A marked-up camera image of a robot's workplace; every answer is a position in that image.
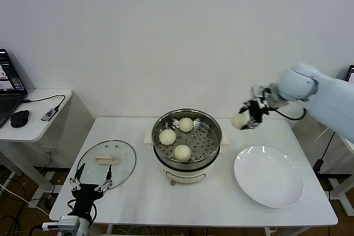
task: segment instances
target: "computer mouse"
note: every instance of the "computer mouse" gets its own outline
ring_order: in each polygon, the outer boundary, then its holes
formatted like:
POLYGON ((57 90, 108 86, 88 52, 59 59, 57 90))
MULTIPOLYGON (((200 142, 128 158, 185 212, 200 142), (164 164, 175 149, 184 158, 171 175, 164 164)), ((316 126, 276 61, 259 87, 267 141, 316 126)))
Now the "computer mouse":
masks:
POLYGON ((23 111, 13 113, 10 118, 11 126, 15 128, 24 126, 25 124, 27 124, 28 115, 29 115, 29 110, 23 110, 23 111))

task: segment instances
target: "laptop keyboard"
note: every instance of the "laptop keyboard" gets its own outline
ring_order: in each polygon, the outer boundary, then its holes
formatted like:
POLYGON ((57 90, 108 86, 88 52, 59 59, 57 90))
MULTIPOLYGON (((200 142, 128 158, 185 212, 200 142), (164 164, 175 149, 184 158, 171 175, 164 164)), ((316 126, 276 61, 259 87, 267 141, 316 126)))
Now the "laptop keyboard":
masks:
POLYGON ((0 99, 0 112, 10 112, 14 106, 17 106, 21 102, 21 98, 5 98, 0 99))

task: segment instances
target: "white table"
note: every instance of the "white table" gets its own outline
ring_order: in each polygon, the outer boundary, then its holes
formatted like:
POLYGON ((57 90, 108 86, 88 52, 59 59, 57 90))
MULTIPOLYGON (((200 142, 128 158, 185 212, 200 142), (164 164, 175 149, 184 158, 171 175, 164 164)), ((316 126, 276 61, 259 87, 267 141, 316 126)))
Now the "white table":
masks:
POLYGON ((163 176, 157 159, 145 146, 145 131, 154 118, 97 118, 87 136, 53 209, 52 220, 71 211, 66 203, 73 199, 69 177, 73 177, 81 156, 95 144, 112 139, 124 140, 135 149, 136 168, 130 178, 96 201, 95 223, 139 225, 183 225, 201 227, 297 227, 283 235, 297 235, 302 227, 337 223, 328 199, 308 163, 292 130, 284 120, 266 120, 255 130, 239 131, 229 119, 217 119, 230 139, 225 154, 216 160, 212 175, 193 185, 171 186, 163 176), (305 190, 292 207, 273 209, 249 198, 233 174, 236 155, 254 144, 282 150, 299 167, 305 190))
MULTIPOLYGON (((340 136, 340 139, 343 141, 343 143, 348 148, 348 150, 351 153, 354 153, 354 144, 342 136, 340 136)), ((328 181, 330 182, 330 184, 333 188, 333 190, 331 190, 331 200, 338 200, 341 203, 347 216, 354 216, 354 208, 350 204, 350 201, 348 200, 348 198, 345 194, 350 189, 354 188, 354 175, 347 178, 341 184, 339 184, 337 179, 335 179, 335 178, 329 178, 328 181)))
MULTIPOLYGON (((35 143, 38 141, 50 127, 62 108, 66 105, 72 93, 70 90, 59 89, 28 90, 28 95, 26 98, 29 99, 41 99, 58 94, 65 95, 65 100, 60 105, 58 112, 50 121, 45 122, 40 119, 47 113, 47 111, 56 107, 63 99, 62 97, 55 97, 40 102, 22 103, 15 112, 29 110, 30 114, 27 124, 20 128, 13 128, 11 127, 10 119, 8 119, 4 126, 0 128, 0 141, 22 143, 35 143)), ((46 176, 41 175, 31 166, 30 163, 27 162, 26 158, 17 151, 12 155, 6 155, 6 158, 39 185, 39 188, 32 198, 41 198, 43 193, 51 192, 53 190, 53 185, 49 182, 49 180, 51 180, 54 172, 48 172, 46 176)), ((54 192, 59 192, 60 188, 61 186, 55 186, 54 192)), ((38 202, 39 201, 32 201, 32 204, 37 205, 38 202)))

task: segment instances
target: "perforated steamer tray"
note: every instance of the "perforated steamer tray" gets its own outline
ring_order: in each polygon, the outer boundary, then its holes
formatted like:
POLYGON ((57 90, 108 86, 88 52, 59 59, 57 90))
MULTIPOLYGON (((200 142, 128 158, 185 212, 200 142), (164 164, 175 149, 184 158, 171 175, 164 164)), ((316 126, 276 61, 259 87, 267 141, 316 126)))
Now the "perforated steamer tray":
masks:
POLYGON ((212 163, 219 154, 221 129, 218 123, 204 112, 180 109, 165 114, 155 123, 152 141, 155 154, 166 166, 181 171, 199 170, 212 163), (179 130, 178 122, 184 117, 194 121, 194 128, 190 132, 179 130), (159 133, 164 129, 172 129, 176 133, 176 141, 172 145, 160 143, 159 133), (174 159, 175 147, 182 144, 192 151, 190 161, 181 162, 174 159))

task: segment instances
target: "laptop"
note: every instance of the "laptop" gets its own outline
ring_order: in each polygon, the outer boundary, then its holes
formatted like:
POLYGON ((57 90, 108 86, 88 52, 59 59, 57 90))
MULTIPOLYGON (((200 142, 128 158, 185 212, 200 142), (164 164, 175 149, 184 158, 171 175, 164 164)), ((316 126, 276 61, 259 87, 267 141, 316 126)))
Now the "laptop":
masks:
POLYGON ((19 76, 5 49, 0 49, 0 127, 12 115, 26 97, 19 76))
POLYGON ((348 81, 349 83, 354 83, 354 65, 351 65, 348 70, 348 75, 345 81, 348 81))

